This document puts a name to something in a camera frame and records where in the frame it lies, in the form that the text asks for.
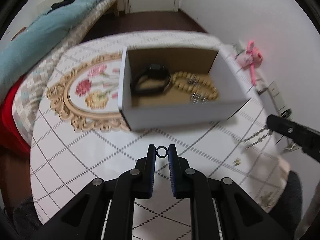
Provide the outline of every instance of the floor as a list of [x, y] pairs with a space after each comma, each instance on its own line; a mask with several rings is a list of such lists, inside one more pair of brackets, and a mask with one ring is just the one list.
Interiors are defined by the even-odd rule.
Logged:
[[[179, 12], [143, 12], [134, 14], [103, 15], [85, 36], [84, 41], [143, 30], [184, 30], [205, 32], [188, 15]], [[9, 217], [13, 208], [31, 195], [29, 159], [16, 157], [0, 147], [0, 187]]]

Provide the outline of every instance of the blue blanket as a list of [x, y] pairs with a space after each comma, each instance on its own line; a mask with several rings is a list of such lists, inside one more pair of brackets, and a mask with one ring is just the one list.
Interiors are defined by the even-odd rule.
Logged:
[[10, 87], [103, 0], [75, 0], [40, 16], [0, 52], [0, 104]]

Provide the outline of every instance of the pink toy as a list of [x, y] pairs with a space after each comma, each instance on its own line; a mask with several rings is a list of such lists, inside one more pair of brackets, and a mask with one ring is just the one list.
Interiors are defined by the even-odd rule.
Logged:
[[256, 75], [254, 73], [254, 68], [259, 66], [263, 57], [259, 49], [254, 46], [254, 41], [248, 42], [247, 50], [240, 53], [236, 57], [236, 61], [242, 68], [250, 68], [251, 83], [256, 86]]

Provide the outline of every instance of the ornate frame print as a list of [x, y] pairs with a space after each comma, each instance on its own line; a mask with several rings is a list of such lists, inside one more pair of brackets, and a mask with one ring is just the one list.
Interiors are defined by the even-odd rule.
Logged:
[[75, 132], [100, 129], [101, 131], [129, 131], [120, 112], [89, 113], [78, 109], [70, 100], [69, 89], [74, 80], [88, 68], [102, 62], [121, 59], [122, 52], [103, 54], [94, 58], [91, 62], [82, 63], [64, 74], [60, 81], [50, 87], [46, 93], [51, 100], [50, 107], [59, 115], [62, 121], [70, 120]]

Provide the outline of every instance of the red fabric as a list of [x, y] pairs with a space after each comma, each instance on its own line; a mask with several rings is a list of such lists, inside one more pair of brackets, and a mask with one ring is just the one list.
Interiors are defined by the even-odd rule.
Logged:
[[0, 145], [23, 158], [28, 158], [30, 157], [30, 145], [20, 135], [12, 117], [14, 96], [23, 78], [24, 75], [10, 88], [4, 102], [0, 106]]

